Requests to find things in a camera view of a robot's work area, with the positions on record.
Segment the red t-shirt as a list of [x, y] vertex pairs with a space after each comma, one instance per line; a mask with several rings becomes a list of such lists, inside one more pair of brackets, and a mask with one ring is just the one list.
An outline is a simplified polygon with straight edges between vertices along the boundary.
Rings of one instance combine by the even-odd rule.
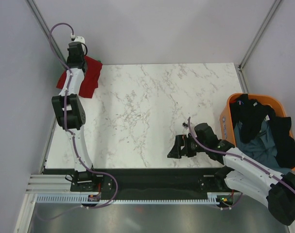
[[60, 76], [57, 88], [60, 93], [52, 100], [60, 100], [65, 96], [79, 96], [90, 99], [96, 88], [103, 64], [87, 55], [69, 55], [67, 70]]

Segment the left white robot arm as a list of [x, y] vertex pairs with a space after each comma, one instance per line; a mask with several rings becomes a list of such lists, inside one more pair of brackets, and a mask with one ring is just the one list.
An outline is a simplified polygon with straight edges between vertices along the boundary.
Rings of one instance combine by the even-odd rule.
[[93, 163], [89, 157], [84, 124], [86, 114], [79, 99], [80, 86], [85, 78], [87, 47], [84, 39], [72, 39], [68, 47], [66, 74], [62, 90], [52, 97], [52, 106], [58, 125], [66, 132], [74, 159], [74, 172], [70, 174], [71, 192], [94, 192], [98, 178], [92, 173]]

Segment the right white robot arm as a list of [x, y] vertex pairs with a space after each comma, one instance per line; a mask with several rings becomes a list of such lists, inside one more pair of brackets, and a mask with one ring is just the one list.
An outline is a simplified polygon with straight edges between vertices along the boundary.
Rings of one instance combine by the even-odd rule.
[[210, 159], [223, 165], [221, 175], [214, 179], [220, 191], [239, 191], [263, 204], [280, 223], [289, 226], [295, 221], [295, 175], [268, 168], [245, 155], [232, 143], [217, 138], [207, 123], [189, 129], [188, 134], [176, 135], [167, 157], [180, 159], [205, 152]]

